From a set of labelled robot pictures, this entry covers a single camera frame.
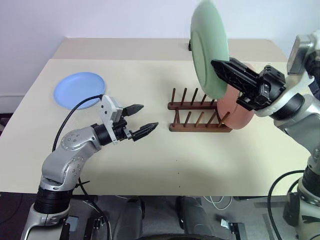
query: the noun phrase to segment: tabletop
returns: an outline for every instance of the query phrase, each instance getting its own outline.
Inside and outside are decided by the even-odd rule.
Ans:
[[[259,72],[267,62],[249,64]],[[286,63],[271,64],[286,72]],[[278,176],[307,164],[308,151],[270,117],[254,116],[246,127],[230,133],[170,132],[175,113],[167,104],[172,89],[177,100],[184,88],[186,100],[195,88],[196,101],[204,94],[192,61],[50,59],[0,137],[0,191],[37,192],[42,163],[69,112],[55,103],[53,92],[61,79],[76,72],[100,75],[106,94],[123,106],[144,105],[127,118],[130,129],[159,122],[147,137],[104,146],[86,162],[81,178],[91,181],[86,184],[89,194],[266,196]],[[61,135],[101,123],[98,107],[77,110]],[[192,113],[189,121],[195,123],[198,116]],[[203,122],[210,116],[205,112]],[[185,117],[181,111],[182,121]],[[285,195],[298,177],[284,179],[274,193]]]

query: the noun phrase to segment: blue plate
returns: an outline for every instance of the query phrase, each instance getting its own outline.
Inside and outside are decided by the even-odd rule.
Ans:
[[[87,98],[104,94],[105,81],[93,72],[78,72],[62,79],[54,89],[54,100],[62,107],[73,109]],[[99,98],[82,104],[78,109],[86,109],[96,104]]]

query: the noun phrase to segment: table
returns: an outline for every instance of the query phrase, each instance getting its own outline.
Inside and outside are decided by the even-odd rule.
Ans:
[[[266,62],[249,64],[259,72]],[[272,65],[286,72],[284,62]],[[200,87],[191,61],[50,59],[0,137],[0,191],[37,192],[42,163],[69,112],[54,102],[54,88],[62,78],[86,71],[99,74],[107,83],[106,93],[124,106],[144,105],[127,118],[130,129],[159,122],[147,137],[107,145],[87,161],[81,178],[91,181],[86,184],[89,194],[265,196],[279,175],[306,166],[308,151],[269,117],[255,116],[245,128],[230,133],[170,132],[174,111],[167,104],[172,89],[178,99],[187,87],[185,99],[190,100]],[[199,89],[196,101],[202,96]],[[76,111],[62,136],[101,123],[98,107]],[[192,114],[190,122],[198,116]],[[182,111],[180,117],[186,117]],[[274,193],[286,194],[298,177],[284,179]]]

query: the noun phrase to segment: green plate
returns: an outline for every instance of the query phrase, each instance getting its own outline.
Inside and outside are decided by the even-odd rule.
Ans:
[[[191,47],[201,88],[213,99],[222,98],[226,93],[227,83],[217,76],[211,61],[229,61],[228,39],[218,10],[210,0],[203,0],[194,10]]]

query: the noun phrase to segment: black cable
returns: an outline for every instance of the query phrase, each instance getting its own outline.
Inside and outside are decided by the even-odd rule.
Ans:
[[[58,143],[58,140],[59,140],[59,137],[60,137],[60,134],[62,132],[62,130],[64,129],[67,121],[69,120],[69,118],[71,117],[71,115],[77,110],[78,107],[80,107],[82,104],[86,103],[87,101],[90,101],[92,99],[101,99],[102,98],[102,94],[101,95],[96,95],[96,96],[91,96],[91,97],[88,97],[86,98],[85,100],[79,102],[71,111],[70,113],[68,114],[68,116],[66,116],[65,120],[63,121],[61,127],[59,128],[56,136],[55,136],[55,139],[54,139],[54,142],[53,142],[53,146],[52,146],[52,152],[56,150],[56,147],[57,147],[57,143]],[[111,232],[111,229],[110,229],[110,226],[109,226],[109,219],[108,217],[105,215],[105,213],[98,207],[98,205],[92,200],[89,198],[89,194],[87,193],[87,191],[85,190],[84,186],[83,186],[83,183],[81,182],[81,179],[79,177],[78,179],[78,182],[79,182],[79,186],[81,188],[81,190],[83,191],[83,194],[89,199],[89,201],[91,202],[91,204],[99,211],[99,213],[101,214],[101,216],[104,218],[105,222],[106,222],[106,229],[107,229],[107,233],[106,233],[106,239],[109,240],[110,239],[110,232]]]
[[[319,237],[319,236],[320,236],[320,234],[317,234],[317,235],[313,236],[312,238],[310,238],[309,240],[313,240],[313,239],[315,239],[316,237]]]
[[[279,234],[279,231],[277,229],[277,226],[276,226],[276,223],[275,223],[275,220],[274,220],[274,217],[272,215],[272,211],[271,211],[271,195],[272,195],[272,192],[275,188],[275,186],[277,185],[277,183],[283,179],[284,177],[288,176],[288,175],[291,175],[291,174],[299,174],[299,173],[303,173],[304,170],[296,170],[296,171],[289,171],[285,174],[282,174],[280,177],[278,177],[272,184],[272,186],[270,187],[270,190],[269,190],[269,193],[268,193],[268,197],[267,197],[267,200],[266,200],[266,206],[267,206],[267,209],[268,209],[268,215],[269,215],[269,218],[270,218],[270,222],[271,222],[271,226],[273,228],[273,231],[276,235],[276,237],[278,238],[278,240],[282,240],[280,234]]]
[[[16,209],[14,210],[13,214],[11,214],[11,216],[8,217],[6,220],[3,220],[2,222],[0,222],[0,225],[8,222],[10,219],[13,218],[14,215],[16,215],[16,213],[18,212],[18,210],[19,210],[19,208],[20,208],[20,206],[21,206],[21,204],[22,204],[22,198],[23,198],[23,196],[24,196],[24,194],[21,193],[21,197],[20,197],[20,200],[19,200],[19,204],[18,204],[18,206],[16,207]]]
[[[292,190],[293,190],[293,189],[295,188],[295,186],[298,184],[299,179],[300,179],[300,178],[298,178],[297,180],[294,181],[294,183],[292,183],[292,185],[290,186],[290,188],[289,188],[289,190],[288,190],[288,193],[291,193],[291,192],[292,192]]]

